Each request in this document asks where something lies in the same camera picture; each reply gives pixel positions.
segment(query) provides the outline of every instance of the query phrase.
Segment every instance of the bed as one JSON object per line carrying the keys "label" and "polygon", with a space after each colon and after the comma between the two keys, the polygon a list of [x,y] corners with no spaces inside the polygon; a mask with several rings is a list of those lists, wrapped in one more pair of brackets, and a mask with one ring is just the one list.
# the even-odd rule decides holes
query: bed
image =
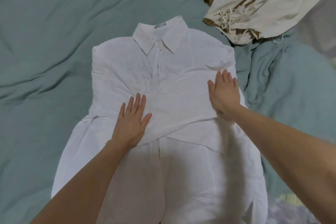
{"label": "bed", "polygon": [[[0,0],[0,223],[29,223],[49,201],[62,150],[91,105],[92,47],[177,15],[230,44],[202,22],[207,10],[203,0]],[[234,48],[250,108],[336,142],[336,71],[294,29]],[[290,194],[263,164],[269,198]]]}

